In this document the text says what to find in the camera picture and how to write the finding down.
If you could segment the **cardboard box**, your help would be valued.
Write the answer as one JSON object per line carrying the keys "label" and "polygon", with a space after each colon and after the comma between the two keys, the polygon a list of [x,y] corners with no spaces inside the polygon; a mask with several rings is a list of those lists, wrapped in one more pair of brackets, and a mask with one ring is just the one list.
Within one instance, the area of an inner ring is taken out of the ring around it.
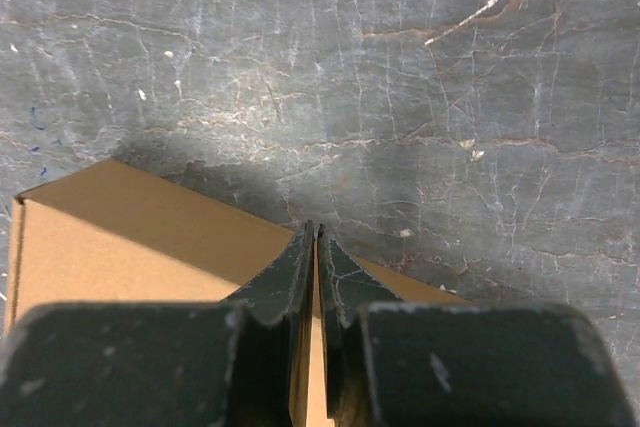
{"label": "cardboard box", "polygon": [[[54,302],[219,301],[296,231],[115,160],[18,194],[12,204],[6,338]],[[313,284],[306,422],[327,424]]]}

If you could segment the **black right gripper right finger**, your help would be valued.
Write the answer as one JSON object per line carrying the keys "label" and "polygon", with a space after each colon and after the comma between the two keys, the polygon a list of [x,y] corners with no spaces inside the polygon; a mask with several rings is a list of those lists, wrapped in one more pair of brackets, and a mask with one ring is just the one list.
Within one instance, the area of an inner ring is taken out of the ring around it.
{"label": "black right gripper right finger", "polygon": [[632,426],[604,342],[546,302],[407,302],[320,229],[327,414],[338,426]]}

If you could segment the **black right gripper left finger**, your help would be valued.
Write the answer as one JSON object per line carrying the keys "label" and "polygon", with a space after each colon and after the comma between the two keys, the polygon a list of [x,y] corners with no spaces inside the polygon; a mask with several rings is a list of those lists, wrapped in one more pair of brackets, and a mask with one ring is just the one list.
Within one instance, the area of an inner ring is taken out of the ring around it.
{"label": "black right gripper left finger", "polygon": [[302,426],[314,227],[219,301],[54,302],[1,349],[5,426]]}

